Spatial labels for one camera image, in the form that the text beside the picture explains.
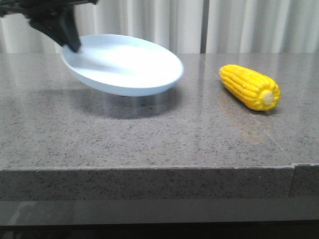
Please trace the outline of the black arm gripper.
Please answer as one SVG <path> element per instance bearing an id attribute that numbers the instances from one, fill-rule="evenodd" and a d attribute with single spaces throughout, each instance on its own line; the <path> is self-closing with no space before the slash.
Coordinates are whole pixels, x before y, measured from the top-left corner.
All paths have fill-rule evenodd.
<path id="1" fill-rule="evenodd" d="M 87 3 L 97 4 L 98 0 L 1 0 L 0 16 L 22 14 L 30 19 L 32 28 L 78 52 L 81 42 L 73 6 Z"/>

